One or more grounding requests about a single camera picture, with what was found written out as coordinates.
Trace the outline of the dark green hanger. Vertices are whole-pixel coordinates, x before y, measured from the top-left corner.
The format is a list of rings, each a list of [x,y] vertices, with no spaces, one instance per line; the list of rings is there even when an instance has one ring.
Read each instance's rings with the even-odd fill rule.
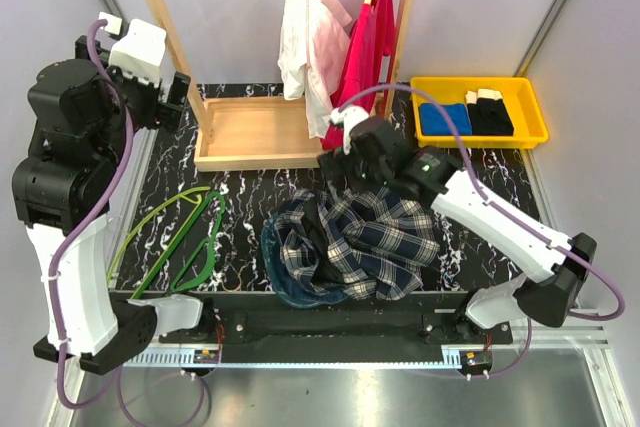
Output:
[[[176,200],[191,201],[195,204],[195,207],[188,215],[184,223],[179,227],[176,234],[171,238],[164,252],[152,265],[150,270],[145,274],[140,285],[133,291],[130,296],[131,300],[137,300],[142,297],[142,294],[146,291],[151,282],[160,272],[161,267],[170,260],[175,250],[186,238],[195,222],[201,217],[202,214],[205,213],[212,201],[217,201],[218,210],[216,212],[214,227],[211,234],[208,237],[203,238],[198,246],[190,254],[187,261],[181,267],[179,273],[171,282],[169,291],[171,293],[182,293],[193,290],[203,282],[205,282],[214,272],[216,266],[216,252],[214,243],[221,227],[224,213],[226,212],[226,201],[223,195],[217,191],[211,190],[210,188],[194,187],[171,198],[171,201]],[[206,253],[206,258],[201,270],[193,278],[184,281],[183,278],[185,274],[193,266],[194,262],[198,259],[199,255],[202,252]]]

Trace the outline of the navy plaid skirt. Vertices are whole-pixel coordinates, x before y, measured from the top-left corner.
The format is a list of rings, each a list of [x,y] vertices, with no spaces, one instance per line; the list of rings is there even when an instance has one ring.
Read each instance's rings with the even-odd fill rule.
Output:
[[[399,300],[422,287],[422,271],[439,250],[431,216],[386,188],[338,199],[300,189],[273,216],[280,260],[319,295]]]

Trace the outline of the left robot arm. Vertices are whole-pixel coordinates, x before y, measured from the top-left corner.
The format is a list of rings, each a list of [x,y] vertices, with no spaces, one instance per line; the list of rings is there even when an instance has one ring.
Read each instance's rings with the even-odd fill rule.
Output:
[[[97,375],[120,367],[157,337],[181,330],[203,343],[216,329],[216,319],[195,297],[120,300],[109,293],[103,252],[109,200],[135,132],[175,130],[191,80],[176,73],[163,90],[107,56],[98,42],[80,37],[74,58],[37,74],[27,94],[34,133],[12,177],[17,216],[37,253],[50,319],[34,354],[50,362],[74,357]]]

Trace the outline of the white pink garment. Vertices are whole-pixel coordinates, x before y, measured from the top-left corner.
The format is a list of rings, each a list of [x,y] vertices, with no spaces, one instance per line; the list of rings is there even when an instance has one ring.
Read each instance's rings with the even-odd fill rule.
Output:
[[[352,17],[339,0],[285,0],[277,65],[287,101],[305,100],[308,132],[323,138],[333,109]]]

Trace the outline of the blue denim skirt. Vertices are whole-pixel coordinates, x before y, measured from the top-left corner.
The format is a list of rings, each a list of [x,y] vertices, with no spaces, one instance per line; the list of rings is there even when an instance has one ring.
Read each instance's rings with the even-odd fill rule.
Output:
[[[272,290],[285,304],[298,309],[310,309],[323,305],[336,305],[348,299],[348,296],[340,290],[330,291],[326,295],[310,293],[289,275],[284,263],[280,260],[280,244],[274,216],[269,218],[262,228],[260,245]]]

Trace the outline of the magenta pink shirt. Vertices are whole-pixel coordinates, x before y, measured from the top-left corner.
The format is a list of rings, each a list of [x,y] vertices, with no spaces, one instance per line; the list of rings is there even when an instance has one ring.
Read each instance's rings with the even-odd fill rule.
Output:
[[[334,109],[378,84],[382,59],[393,53],[395,33],[393,0],[377,0],[373,7],[362,5],[351,30],[338,88],[331,95]]]

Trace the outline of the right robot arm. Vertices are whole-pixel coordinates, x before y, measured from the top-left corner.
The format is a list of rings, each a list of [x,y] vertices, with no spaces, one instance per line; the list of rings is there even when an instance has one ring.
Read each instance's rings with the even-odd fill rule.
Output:
[[[453,321],[460,340],[476,343],[490,328],[524,317],[551,328],[564,324],[588,277],[592,237],[541,224],[473,179],[459,159],[437,147],[413,149],[379,117],[357,125],[350,140],[348,151],[319,156],[328,181],[345,179],[356,192],[385,186],[465,226],[520,269],[516,279],[467,296]]]

